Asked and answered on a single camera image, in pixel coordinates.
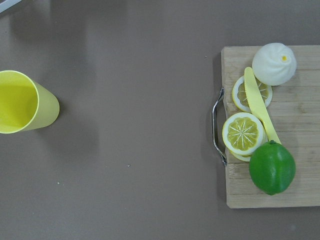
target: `metal handle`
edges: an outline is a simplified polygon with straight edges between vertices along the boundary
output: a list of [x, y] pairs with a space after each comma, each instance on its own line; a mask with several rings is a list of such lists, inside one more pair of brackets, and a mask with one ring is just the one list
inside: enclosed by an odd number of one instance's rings
[[222, 163], [223, 165], [227, 165], [227, 156], [226, 154], [220, 150], [216, 140], [218, 141], [218, 124], [217, 124], [217, 105], [218, 103], [224, 99], [225, 96], [225, 89], [221, 88], [220, 91], [220, 95], [218, 97], [218, 100], [216, 101], [216, 103], [214, 104], [213, 108], [212, 108], [212, 114], [211, 114], [211, 129], [212, 129], [212, 141], [213, 144], [215, 146], [215, 148], [218, 150], [221, 159], [222, 159]]

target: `green lime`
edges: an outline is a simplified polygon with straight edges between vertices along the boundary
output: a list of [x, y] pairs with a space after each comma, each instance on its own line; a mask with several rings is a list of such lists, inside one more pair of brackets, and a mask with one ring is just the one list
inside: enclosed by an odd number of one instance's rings
[[271, 140], [253, 152], [249, 172], [259, 189], [268, 195], [274, 195], [289, 187], [296, 174], [296, 164], [284, 146]]

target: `table surface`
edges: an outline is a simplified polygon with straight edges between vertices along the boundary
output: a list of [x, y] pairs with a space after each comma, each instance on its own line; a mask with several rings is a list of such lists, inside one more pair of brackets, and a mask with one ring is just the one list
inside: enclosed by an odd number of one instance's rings
[[228, 208], [211, 107], [224, 46], [319, 45], [319, 25], [317, 0], [23, 0], [1, 13], [0, 69], [49, 89], [60, 115], [0, 135], [0, 239], [318, 239], [320, 207]]

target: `yellow cup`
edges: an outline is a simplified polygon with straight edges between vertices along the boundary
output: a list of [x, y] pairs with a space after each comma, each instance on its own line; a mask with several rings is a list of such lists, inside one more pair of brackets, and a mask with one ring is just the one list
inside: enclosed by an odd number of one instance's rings
[[18, 71], [0, 71], [0, 133], [12, 134], [52, 124], [59, 114], [57, 98]]

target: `yellow knife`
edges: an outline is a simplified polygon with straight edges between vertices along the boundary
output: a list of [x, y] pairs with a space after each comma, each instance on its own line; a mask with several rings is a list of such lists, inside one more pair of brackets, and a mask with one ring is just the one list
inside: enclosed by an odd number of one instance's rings
[[244, 70], [244, 88], [249, 108], [252, 114], [260, 119], [260, 121], [263, 123], [268, 140], [274, 140], [281, 144], [276, 130], [272, 125], [270, 116], [260, 94], [260, 90], [251, 67], [246, 67]]

